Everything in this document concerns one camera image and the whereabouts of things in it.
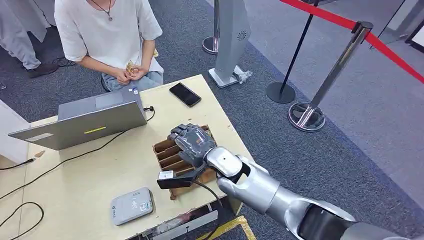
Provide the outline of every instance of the robotic arm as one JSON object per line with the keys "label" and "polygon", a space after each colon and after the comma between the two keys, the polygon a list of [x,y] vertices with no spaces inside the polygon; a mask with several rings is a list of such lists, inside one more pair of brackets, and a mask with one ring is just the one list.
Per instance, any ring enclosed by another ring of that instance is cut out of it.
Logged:
{"label": "robotic arm", "polygon": [[[183,150],[178,155],[196,169],[182,176],[158,179],[161,189],[188,187],[206,168],[217,173],[219,189],[260,214],[267,214],[299,240],[407,240],[385,229],[355,221],[343,209],[300,196],[282,186],[254,161],[216,146],[199,126],[181,124],[169,139]],[[242,175],[245,180],[238,182]]]}

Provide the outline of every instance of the red rope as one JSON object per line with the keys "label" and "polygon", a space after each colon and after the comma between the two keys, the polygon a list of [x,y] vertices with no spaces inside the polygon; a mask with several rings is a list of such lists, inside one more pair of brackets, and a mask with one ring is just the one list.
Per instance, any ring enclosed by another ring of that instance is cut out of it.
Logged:
{"label": "red rope", "polygon": [[[314,16],[325,19],[329,22],[332,22],[336,25],[339,25],[341,27],[344,27],[350,30],[352,30],[356,24],[354,21],[350,19],[344,18],[342,16],[326,11],[324,9],[314,7],[300,0],[280,0],[280,1],[292,7],[305,11],[309,14],[313,14]],[[388,57],[399,67],[401,67],[403,70],[405,70],[414,78],[418,79],[420,82],[424,84],[424,77],[419,72],[415,71],[415,69],[413,69],[405,60],[403,60],[400,56],[398,56],[395,52],[393,52],[390,48],[388,48],[374,34],[370,32],[368,36],[366,37],[366,41],[370,43],[371,45],[373,45],[375,49],[377,49],[380,53]]]}

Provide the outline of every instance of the hand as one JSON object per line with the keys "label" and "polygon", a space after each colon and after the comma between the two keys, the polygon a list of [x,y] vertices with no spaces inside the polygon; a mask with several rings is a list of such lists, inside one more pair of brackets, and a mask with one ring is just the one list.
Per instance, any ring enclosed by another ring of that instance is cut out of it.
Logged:
{"label": "hand", "polygon": [[127,72],[129,74],[128,79],[130,80],[139,80],[149,72],[149,70],[139,65],[132,65],[131,70],[132,73]]}
{"label": "hand", "polygon": [[198,125],[180,124],[171,130],[169,140],[174,140],[183,151],[178,155],[195,167],[202,165],[205,154],[216,147],[214,139]]}
{"label": "hand", "polygon": [[115,68],[113,76],[116,78],[119,84],[128,85],[130,83],[130,73],[124,69]]}

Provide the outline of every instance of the smartphone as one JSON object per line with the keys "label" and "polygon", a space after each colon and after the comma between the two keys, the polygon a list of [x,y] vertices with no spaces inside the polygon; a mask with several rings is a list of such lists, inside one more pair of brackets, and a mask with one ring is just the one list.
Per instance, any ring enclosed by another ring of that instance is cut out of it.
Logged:
{"label": "smartphone", "polygon": [[199,97],[196,93],[188,89],[181,82],[171,87],[169,91],[190,108],[200,102],[200,100],[202,100],[201,97]]}

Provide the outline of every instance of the laptop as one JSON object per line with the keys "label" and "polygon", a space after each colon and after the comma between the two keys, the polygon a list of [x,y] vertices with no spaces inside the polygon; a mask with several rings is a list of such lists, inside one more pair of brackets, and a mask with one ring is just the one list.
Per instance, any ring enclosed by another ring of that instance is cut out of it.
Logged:
{"label": "laptop", "polygon": [[61,104],[58,121],[8,135],[62,150],[146,124],[138,91],[127,86],[121,91]]}

